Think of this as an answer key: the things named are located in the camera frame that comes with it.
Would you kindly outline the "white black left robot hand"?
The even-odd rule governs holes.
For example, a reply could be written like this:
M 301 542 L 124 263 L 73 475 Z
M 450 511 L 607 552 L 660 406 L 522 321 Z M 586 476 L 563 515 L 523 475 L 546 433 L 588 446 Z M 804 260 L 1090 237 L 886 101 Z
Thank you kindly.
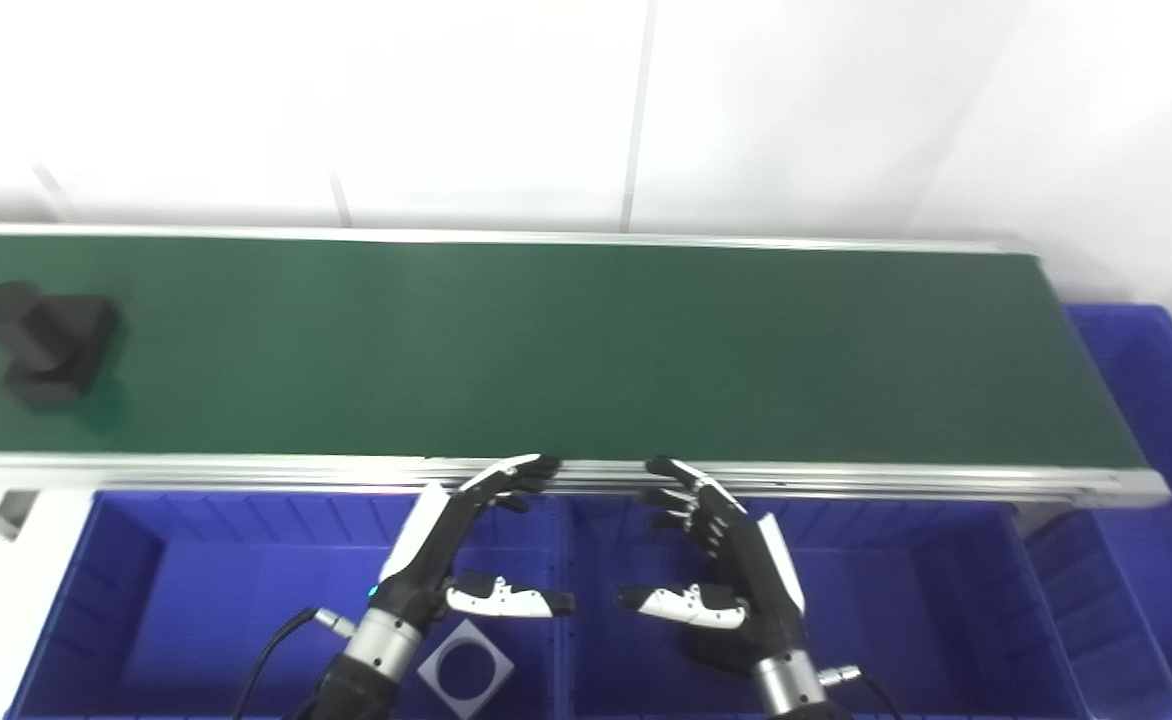
M 544 493 L 563 460 L 546 454 L 505 457 L 466 480 L 447 495 L 438 512 L 423 521 L 413 553 L 384 575 L 368 605 L 389 612 L 418 632 L 450 611 L 486 618 L 564 618 L 574 614 L 572 593 L 546 591 L 500 575 L 464 570 L 454 573 L 454 561 L 476 519 L 490 507 L 525 512 L 523 496 Z

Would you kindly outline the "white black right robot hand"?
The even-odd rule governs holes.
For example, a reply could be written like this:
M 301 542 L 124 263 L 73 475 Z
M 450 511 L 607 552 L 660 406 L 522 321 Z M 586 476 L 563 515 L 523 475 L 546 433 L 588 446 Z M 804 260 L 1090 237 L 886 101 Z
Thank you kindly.
M 677 529 L 711 561 L 709 579 L 687 585 L 624 584 L 615 605 L 684 626 L 681 648 L 697 664 L 749 675 L 768 659 L 808 650 L 804 600 L 774 515 L 755 519 L 728 489 L 694 466 L 657 455 L 647 473 L 676 478 L 679 489 L 645 489 L 653 529 Z

